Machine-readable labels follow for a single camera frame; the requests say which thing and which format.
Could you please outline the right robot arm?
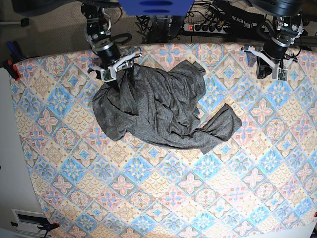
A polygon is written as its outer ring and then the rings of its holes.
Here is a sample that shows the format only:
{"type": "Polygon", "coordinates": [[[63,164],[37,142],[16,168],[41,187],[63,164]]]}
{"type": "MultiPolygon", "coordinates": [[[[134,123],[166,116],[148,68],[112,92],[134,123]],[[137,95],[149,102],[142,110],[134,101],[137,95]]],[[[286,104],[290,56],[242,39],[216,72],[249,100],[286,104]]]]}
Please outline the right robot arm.
{"type": "Polygon", "coordinates": [[[96,72],[97,79],[109,87],[119,90],[116,73],[133,68],[133,60],[140,55],[134,50],[123,55],[118,44],[125,44],[132,39],[131,34],[111,35],[111,17],[106,9],[87,0],[82,1],[81,12],[86,18],[85,38],[91,50],[101,60],[101,65],[92,64],[88,72],[96,72]]]}

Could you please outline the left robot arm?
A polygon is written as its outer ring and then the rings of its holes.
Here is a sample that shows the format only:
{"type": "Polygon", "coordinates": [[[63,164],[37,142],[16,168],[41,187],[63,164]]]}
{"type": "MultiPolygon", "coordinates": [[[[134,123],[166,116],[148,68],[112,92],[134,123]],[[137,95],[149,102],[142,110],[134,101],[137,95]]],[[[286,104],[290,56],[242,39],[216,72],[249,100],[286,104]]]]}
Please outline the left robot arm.
{"type": "Polygon", "coordinates": [[[257,51],[249,46],[243,51],[257,57],[257,78],[264,79],[271,75],[272,79],[286,81],[288,70],[284,61],[297,62],[298,54],[286,53],[289,46],[300,38],[304,28],[302,22],[302,0],[250,0],[250,5],[272,15],[272,23],[263,20],[257,24],[257,33],[266,39],[263,49],[257,51]]]}

